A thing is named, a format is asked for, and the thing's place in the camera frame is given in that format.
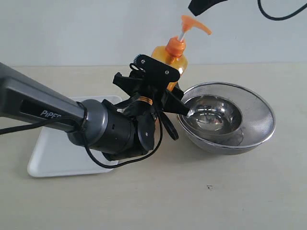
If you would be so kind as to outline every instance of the white wall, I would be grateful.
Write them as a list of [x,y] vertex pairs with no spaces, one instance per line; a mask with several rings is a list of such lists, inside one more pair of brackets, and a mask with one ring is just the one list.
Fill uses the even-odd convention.
[[[262,0],[284,16],[306,0]],[[180,32],[189,0],[0,0],[0,61],[8,65],[127,65]],[[190,63],[307,61],[307,10],[273,22],[257,0],[229,0],[186,36]]]

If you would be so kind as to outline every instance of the pump dispenser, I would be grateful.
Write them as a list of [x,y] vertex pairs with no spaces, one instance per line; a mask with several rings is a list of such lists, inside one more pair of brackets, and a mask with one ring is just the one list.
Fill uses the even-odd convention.
[[[181,34],[179,36],[172,37],[166,46],[157,46],[152,53],[153,58],[176,68],[180,75],[183,74],[184,70],[188,66],[188,60],[183,55],[186,48],[186,42],[184,39],[185,33],[192,27],[197,27],[206,32],[208,35],[211,34],[209,28],[190,16],[182,15],[181,20]],[[176,84],[177,82],[169,83],[167,89],[172,91]]]

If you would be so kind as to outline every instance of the metal colander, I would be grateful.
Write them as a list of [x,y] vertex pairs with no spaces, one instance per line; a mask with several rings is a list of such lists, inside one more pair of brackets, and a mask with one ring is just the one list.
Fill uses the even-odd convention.
[[208,82],[186,90],[183,103],[202,95],[216,95],[233,102],[241,111],[242,123],[229,138],[207,140],[201,138],[187,124],[187,118],[178,115],[188,137],[199,147],[210,152],[238,154],[255,148],[268,140],[275,130],[275,116],[268,103],[259,95],[242,86],[225,82]]

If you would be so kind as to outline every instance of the white tray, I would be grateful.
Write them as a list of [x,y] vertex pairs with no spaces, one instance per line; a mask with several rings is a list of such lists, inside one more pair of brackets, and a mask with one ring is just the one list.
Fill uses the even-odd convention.
[[[116,104],[122,101],[118,96],[75,97],[75,101],[86,99],[104,99]],[[118,161],[108,161],[103,154],[91,150],[93,155],[103,164],[115,165]],[[33,177],[68,176],[94,173],[106,173],[105,169],[96,165],[87,155],[84,147],[73,145],[63,131],[43,127],[38,137],[28,164],[28,173]]]

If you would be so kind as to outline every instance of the table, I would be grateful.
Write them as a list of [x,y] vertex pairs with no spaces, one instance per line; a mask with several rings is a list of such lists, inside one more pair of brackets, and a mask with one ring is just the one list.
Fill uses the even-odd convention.
[[[66,96],[127,96],[112,79],[127,67],[18,67]],[[276,114],[273,137],[235,156],[165,135],[149,159],[110,173],[35,179],[26,167],[39,129],[0,137],[4,230],[259,230],[307,226],[307,64],[190,65],[180,86],[226,81],[260,94]],[[21,122],[0,118],[0,127]]]

